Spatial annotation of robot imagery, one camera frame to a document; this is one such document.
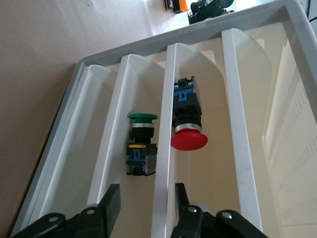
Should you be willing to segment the green mushroom pushbutton switch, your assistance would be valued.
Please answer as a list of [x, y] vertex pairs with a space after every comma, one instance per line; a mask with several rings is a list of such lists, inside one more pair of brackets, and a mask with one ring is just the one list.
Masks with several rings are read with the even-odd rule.
[[158, 147], [151, 142], [154, 136], [154, 114], [131, 114], [133, 120], [130, 139], [127, 144], [126, 174], [132, 176], [150, 176], [156, 173]]

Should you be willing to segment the white storage cabinet grey frame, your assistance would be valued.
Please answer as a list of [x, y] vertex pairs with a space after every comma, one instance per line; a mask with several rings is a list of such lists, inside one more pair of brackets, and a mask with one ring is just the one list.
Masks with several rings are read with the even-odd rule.
[[[171, 146], [174, 83], [192, 76], [207, 144]], [[126, 174], [131, 114], [154, 114], [156, 173]], [[120, 184], [112, 238], [166, 238], [174, 185], [271, 238], [317, 238], [317, 38], [279, 0], [101, 52], [76, 66], [13, 228], [73, 217]]]

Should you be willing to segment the orange button enclosure box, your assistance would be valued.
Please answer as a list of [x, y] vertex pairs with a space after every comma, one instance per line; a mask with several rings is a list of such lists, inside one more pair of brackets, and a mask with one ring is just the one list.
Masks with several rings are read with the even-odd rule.
[[188, 11], [186, 0], [172, 0], [173, 12], [183, 13]]

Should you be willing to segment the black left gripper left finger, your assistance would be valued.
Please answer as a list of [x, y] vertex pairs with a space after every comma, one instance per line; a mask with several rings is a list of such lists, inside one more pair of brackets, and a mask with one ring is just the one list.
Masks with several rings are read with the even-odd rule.
[[98, 205], [70, 219], [49, 213], [11, 238], [109, 238], [120, 208], [120, 185], [111, 184]]

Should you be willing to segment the red mushroom pushbutton switch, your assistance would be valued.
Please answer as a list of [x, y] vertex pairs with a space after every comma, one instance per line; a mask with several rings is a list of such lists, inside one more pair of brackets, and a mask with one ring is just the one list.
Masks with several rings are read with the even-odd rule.
[[208, 137], [202, 133], [202, 108], [196, 79], [182, 78], [174, 83], [171, 146], [181, 151], [203, 148]]

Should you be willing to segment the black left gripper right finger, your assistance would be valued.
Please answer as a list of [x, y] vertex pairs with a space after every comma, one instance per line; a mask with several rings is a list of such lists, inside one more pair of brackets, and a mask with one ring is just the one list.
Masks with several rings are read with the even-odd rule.
[[175, 184], [178, 224], [170, 238], [267, 238], [234, 210], [219, 211], [216, 216], [189, 202], [185, 185]]

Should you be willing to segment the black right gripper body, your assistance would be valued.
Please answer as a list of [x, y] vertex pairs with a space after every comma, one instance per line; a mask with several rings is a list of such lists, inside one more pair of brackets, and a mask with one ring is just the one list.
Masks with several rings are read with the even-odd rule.
[[205, 0], [204, 17], [214, 18], [221, 15], [234, 12], [234, 10], [226, 10], [234, 3], [234, 0]]

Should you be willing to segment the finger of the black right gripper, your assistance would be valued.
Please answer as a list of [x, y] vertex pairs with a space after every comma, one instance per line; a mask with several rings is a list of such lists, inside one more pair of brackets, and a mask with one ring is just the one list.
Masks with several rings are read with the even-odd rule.
[[201, 22], [206, 20], [207, 18], [209, 18], [211, 16], [210, 13], [207, 12], [199, 12], [199, 13], [193, 13], [188, 15], [188, 20], [189, 20], [189, 24], [194, 24], [197, 22]]
[[206, 0], [198, 0], [197, 2], [192, 2], [190, 5], [191, 11], [198, 11], [200, 7], [205, 4]]

